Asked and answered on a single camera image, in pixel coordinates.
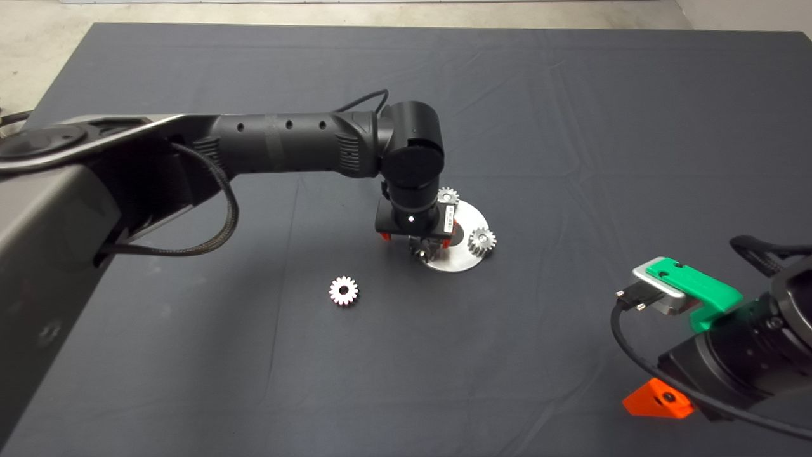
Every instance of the wall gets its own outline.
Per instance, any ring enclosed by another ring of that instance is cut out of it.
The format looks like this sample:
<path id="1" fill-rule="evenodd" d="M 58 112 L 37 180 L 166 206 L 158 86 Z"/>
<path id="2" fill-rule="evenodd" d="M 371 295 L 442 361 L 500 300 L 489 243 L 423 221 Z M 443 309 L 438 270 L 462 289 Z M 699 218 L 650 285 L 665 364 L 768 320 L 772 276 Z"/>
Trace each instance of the wall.
<path id="1" fill-rule="evenodd" d="M 812 37 L 812 0 L 676 0 L 694 28 L 800 30 Z"/>

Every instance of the concrete floor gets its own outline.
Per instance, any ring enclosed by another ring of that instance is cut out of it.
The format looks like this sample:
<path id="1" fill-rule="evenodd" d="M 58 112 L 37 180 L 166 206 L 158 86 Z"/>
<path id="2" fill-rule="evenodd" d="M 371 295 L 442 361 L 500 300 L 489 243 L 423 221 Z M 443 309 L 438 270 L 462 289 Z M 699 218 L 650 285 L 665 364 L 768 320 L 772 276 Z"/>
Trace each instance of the concrete floor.
<path id="1" fill-rule="evenodd" d="M 0 107 L 32 109 L 94 22 L 691 28 L 674 0 L 474 4 L 65 5 L 0 0 Z"/>

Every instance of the orange gripper pad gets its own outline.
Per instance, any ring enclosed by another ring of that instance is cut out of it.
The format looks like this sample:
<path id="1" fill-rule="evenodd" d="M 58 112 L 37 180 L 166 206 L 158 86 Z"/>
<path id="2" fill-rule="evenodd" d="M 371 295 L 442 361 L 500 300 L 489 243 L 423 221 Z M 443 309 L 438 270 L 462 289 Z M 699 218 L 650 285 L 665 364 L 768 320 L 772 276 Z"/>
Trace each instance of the orange gripper pad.
<path id="1" fill-rule="evenodd" d="M 688 397 L 657 378 L 651 378 L 624 398 L 623 406 L 632 416 L 684 419 L 693 412 Z"/>

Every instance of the small gear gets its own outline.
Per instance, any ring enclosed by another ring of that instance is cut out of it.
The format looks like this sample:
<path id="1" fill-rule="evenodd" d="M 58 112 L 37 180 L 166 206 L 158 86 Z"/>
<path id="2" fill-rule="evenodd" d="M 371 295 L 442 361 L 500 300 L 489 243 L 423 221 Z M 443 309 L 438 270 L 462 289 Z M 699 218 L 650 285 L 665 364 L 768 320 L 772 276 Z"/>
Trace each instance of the small gear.
<path id="1" fill-rule="evenodd" d="M 330 299 L 340 307 L 348 307 L 358 298 L 358 285 L 350 276 L 335 278 L 330 285 Z"/>
<path id="2" fill-rule="evenodd" d="M 468 249 L 477 257 L 486 257 L 495 247 L 496 235 L 487 228 L 477 228 L 468 237 Z"/>
<path id="3" fill-rule="evenodd" d="M 460 195 L 450 187 L 441 187 L 437 192 L 437 201 L 456 205 L 460 202 Z"/>

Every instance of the screw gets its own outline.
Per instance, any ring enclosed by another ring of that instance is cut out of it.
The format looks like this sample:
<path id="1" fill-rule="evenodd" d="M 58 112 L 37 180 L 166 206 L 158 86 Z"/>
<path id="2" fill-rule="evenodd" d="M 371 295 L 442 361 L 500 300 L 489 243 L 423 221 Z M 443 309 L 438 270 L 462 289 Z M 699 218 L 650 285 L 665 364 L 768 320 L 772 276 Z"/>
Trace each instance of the screw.
<path id="1" fill-rule="evenodd" d="M 59 320 L 51 320 L 45 327 L 40 330 L 37 335 L 37 346 L 46 347 L 50 345 L 59 335 L 59 330 L 62 329 L 62 322 Z"/>
<path id="2" fill-rule="evenodd" d="M 778 316 L 772 316 L 770 319 L 767 319 L 767 328 L 770 330 L 778 330 L 781 327 L 784 327 L 784 320 Z"/>

